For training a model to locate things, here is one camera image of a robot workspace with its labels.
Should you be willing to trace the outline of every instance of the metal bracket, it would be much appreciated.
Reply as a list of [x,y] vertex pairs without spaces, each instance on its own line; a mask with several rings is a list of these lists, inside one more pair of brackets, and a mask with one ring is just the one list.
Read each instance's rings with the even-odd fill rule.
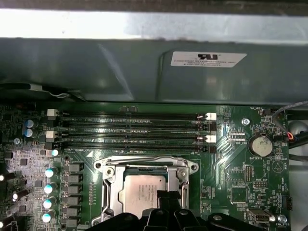
[[103,173],[103,193],[102,193],[102,214],[92,220],[102,222],[110,217],[116,216],[126,211],[125,201],[125,172],[127,170],[141,169],[146,171],[158,171],[167,175],[166,187],[163,190],[179,191],[181,199],[179,200],[181,207],[188,207],[189,200],[189,175],[199,170],[199,165],[195,162],[176,158],[172,156],[110,156],[105,159],[98,160],[94,163],[94,168]]

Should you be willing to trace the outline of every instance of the cpu socket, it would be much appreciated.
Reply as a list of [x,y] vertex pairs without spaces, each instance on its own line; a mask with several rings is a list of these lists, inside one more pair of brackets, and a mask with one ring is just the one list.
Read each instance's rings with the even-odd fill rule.
[[94,163],[103,174],[102,214],[92,226],[120,213],[141,218],[157,208],[157,190],[179,191],[182,208],[189,204],[189,175],[199,170],[190,160],[172,156],[115,155]]

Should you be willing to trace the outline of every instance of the motherboard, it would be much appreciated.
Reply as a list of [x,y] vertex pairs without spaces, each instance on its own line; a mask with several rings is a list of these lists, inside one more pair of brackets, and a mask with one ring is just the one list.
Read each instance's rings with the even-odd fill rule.
[[[148,103],[0,106],[0,227],[86,230],[115,215],[115,204],[105,207],[104,184],[115,183],[118,166],[105,171],[103,163],[139,158],[151,166],[177,163],[182,206],[203,219],[217,212],[269,231],[290,230],[288,142],[272,113]],[[279,120],[287,122],[283,114]],[[171,187],[171,169],[123,170],[120,211],[157,206],[153,192]]]

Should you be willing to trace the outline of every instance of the white label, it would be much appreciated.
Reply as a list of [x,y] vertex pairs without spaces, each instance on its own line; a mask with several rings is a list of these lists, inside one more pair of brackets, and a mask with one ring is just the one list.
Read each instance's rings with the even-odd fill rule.
[[247,54],[175,51],[171,66],[234,67]]

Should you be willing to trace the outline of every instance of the green circuit board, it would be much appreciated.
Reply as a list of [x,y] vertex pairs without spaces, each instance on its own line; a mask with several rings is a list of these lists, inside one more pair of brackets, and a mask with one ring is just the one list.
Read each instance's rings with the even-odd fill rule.
[[[53,123],[48,121],[48,109],[61,113]],[[207,120],[208,113],[215,114],[216,118]],[[247,125],[243,124],[245,118],[249,121]],[[33,128],[32,137],[25,133],[25,121],[29,119],[38,124]],[[286,124],[284,115],[279,119]],[[62,153],[58,156],[52,156],[47,148],[50,145],[46,140],[48,131],[67,133],[61,136]],[[0,107],[0,132],[1,173],[16,172],[17,176],[6,182],[6,193],[0,195],[0,218],[12,214],[25,217],[26,230],[88,228],[102,211],[102,176],[93,164],[115,154],[172,155],[197,162],[199,171],[190,175],[189,209],[204,219],[219,212],[262,225],[270,231],[282,227],[290,229],[288,143],[272,123],[267,107],[35,103],[33,108],[27,109],[6,105]],[[196,139],[206,135],[216,136],[216,142]],[[269,155],[262,157],[249,150],[249,142],[255,136],[271,140]],[[70,163],[83,166],[82,180],[78,182],[82,186],[82,200],[78,205],[81,209],[76,227],[63,226],[68,219],[63,213],[62,201],[67,177],[65,168]],[[44,172],[52,166],[57,167],[59,173],[47,179]],[[58,185],[51,194],[58,200],[53,208],[56,217],[55,222],[44,223],[42,215],[46,210],[42,203],[48,195],[43,187],[50,182]],[[29,194],[12,202],[12,193],[23,188],[29,189]],[[275,217],[285,215],[287,222],[280,223],[276,219],[258,224],[249,213],[252,208],[267,209]]]

